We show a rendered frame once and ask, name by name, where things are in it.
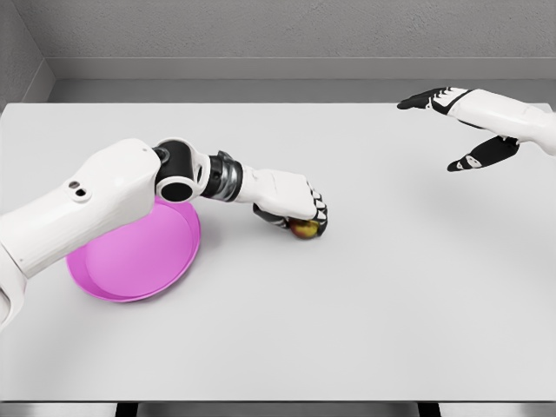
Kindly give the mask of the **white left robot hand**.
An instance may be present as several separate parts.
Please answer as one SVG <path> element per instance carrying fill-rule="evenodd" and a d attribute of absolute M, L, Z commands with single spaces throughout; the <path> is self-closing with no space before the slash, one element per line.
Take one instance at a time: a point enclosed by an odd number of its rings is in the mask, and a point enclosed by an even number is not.
<path fill-rule="evenodd" d="M 304 175 L 262 169 L 255 178 L 257 190 L 261 192 L 252 205 L 255 215 L 289 231 L 290 219 L 314 220 L 320 223 L 316 237 L 324 234 L 328 226 L 328 206 Z"/>

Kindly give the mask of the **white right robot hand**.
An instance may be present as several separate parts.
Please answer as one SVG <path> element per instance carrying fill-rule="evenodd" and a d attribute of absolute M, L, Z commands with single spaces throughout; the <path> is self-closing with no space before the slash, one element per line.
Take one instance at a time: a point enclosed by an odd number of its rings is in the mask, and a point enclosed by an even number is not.
<path fill-rule="evenodd" d="M 397 108 L 431 109 L 467 126 L 494 134 L 460 159 L 450 162 L 447 166 L 449 172 L 483 169 L 515 156 L 525 142 L 536 144 L 533 135 L 537 118 L 541 112 L 546 112 L 484 89 L 456 87 L 426 90 L 401 100 Z"/>

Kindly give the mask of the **red yellow apple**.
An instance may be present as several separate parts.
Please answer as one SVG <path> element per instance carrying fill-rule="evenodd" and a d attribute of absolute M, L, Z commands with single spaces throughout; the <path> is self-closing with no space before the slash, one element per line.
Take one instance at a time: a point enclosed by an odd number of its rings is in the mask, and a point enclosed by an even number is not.
<path fill-rule="evenodd" d="M 314 220 L 290 219 L 288 226 L 294 236 L 304 240 L 315 238 L 320 229 L 320 223 Z"/>

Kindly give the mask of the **pink round plate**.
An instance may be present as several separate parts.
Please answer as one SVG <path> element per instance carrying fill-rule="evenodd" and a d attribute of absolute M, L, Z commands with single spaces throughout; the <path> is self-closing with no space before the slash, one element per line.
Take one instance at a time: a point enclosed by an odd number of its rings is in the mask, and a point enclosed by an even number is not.
<path fill-rule="evenodd" d="M 156 198 L 147 216 L 76 249 L 66 256 L 66 264 L 85 293 L 105 301 L 139 301 L 161 293 L 186 273 L 201 236 L 191 203 Z"/>

